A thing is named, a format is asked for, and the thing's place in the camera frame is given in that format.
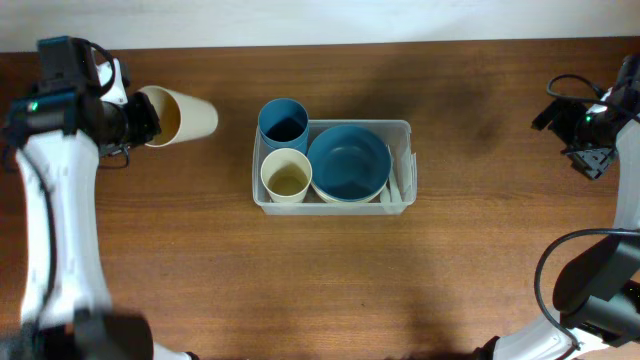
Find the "blue bowl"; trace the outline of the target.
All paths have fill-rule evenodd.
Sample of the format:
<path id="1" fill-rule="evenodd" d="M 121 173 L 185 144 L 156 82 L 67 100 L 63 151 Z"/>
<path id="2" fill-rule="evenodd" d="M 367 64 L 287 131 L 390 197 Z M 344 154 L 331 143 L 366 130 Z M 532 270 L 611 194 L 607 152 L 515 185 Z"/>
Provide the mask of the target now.
<path id="1" fill-rule="evenodd" d="M 354 174 L 388 180 L 391 160 L 387 147 L 372 130 L 357 125 L 338 125 L 321 132 L 313 140 L 307 158 L 313 176 Z"/>

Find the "white plastic fork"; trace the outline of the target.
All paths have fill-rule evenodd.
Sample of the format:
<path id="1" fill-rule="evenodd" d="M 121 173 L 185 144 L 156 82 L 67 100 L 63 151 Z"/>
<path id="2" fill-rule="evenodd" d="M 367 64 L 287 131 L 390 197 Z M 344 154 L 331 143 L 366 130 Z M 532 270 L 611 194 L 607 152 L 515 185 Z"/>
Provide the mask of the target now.
<path id="1" fill-rule="evenodd" d="M 390 200 L 393 203 L 400 203 L 402 201 L 402 195 L 400 192 L 399 183 L 396 175 L 395 159 L 393 157 L 391 148 L 387 147 L 387 149 L 389 150 L 389 155 L 391 160 L 391 168 L 390 168 L 390 175 L 389 175 Z"/>

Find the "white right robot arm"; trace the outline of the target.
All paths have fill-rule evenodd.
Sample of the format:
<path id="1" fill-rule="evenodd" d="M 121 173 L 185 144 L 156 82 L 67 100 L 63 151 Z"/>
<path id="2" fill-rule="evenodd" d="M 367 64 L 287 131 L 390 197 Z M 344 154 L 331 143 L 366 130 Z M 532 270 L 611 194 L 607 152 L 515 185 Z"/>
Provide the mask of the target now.
<path id="1" fill-rule="evenodd" d="M 546 88 L 553 102 L 532 122 L 560 138 L 575 170 L 600 178 L 620 163 L 614 224 L 578 230 L 554 240 L 534 273 L 541 315 L 522 330 L 494 337 L 474 350 L 475 359 L 574 359 L 639 340 L 639 57 L 627 56 L 607 90 L 591 98 Z M 584 236 L 601 239 L 561 270 L 547 307 L 541 293 L 543 267 L 561 244 Z"/>

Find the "white plastic spoon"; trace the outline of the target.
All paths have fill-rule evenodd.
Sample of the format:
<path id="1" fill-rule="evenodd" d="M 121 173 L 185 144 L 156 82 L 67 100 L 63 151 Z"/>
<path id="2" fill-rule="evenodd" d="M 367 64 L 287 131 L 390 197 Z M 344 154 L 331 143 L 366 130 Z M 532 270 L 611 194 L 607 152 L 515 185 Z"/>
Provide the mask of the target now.
<path id="1" fill-rule="evenodd" d="M 385 183 L 385 185 L 383 186 L 379 198 L 382 204 L 389 204 L 391 202 L 391 193 L 388 183 Z"/>

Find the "cream cup front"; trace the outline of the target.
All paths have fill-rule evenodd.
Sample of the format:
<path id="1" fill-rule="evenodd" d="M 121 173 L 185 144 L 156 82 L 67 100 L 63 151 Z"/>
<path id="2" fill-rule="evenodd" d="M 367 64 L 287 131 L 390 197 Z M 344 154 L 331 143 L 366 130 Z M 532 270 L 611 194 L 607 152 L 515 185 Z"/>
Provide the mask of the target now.
<path id="1" fill-rule="evenodd" d="M 272 151 L 260 167 L 262 185 L 274 203 L 302 203 L 312 176 L 308 158 L 292 148 Z"/>

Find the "cream cup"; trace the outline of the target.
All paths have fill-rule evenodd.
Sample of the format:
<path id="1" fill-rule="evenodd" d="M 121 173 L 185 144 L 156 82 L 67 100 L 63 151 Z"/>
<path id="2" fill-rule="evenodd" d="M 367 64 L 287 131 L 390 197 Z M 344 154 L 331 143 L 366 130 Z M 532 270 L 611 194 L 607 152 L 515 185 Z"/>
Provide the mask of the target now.
<path id="1" fill-rule="evenodd" d="M 262 185 L 274 203 L 302 203 L 312 176 L 308 158 L 292 148 L 272 151 L 260 167 Z"/>
<path id="2" fill-rule="evenodd" d="M 209 101 L 157 85 L 139 89 L 154 107 L 161 132 L 146 143 L 165 147 L 211 135 L 218 126 L 218 112 Z"/>

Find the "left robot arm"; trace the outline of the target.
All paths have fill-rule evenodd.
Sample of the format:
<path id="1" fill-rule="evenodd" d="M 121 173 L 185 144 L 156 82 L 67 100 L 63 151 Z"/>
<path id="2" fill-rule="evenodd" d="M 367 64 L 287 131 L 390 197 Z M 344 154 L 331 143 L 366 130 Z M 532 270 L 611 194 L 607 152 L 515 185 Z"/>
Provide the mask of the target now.
<path id="1" fill-rule="evenodd" d="M 88 40 L 37 44 L 41 78 L 14 100 L 2 134 L 23 180 L 27 280 L 5 359 L 173 359 L 140 314 L 112 306 L 100 262 L 95 183 L 104 156 L 161 131 L 148 97 L 128 94 L 119 62 Z"/>

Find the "blue cup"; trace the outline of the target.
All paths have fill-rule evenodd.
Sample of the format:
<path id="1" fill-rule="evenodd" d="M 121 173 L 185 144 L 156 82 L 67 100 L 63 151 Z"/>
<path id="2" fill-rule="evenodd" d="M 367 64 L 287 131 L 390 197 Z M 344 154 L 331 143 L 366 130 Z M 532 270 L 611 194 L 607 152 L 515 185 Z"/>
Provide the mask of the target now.
<path id="1" fill-rule="evenodd" d="M 258 115 L 258 129 L 270 151 L 291 148 L 303 154 L 307 152 L 309 115 L 294 99 L 278 98 L 265 104 Z"/>

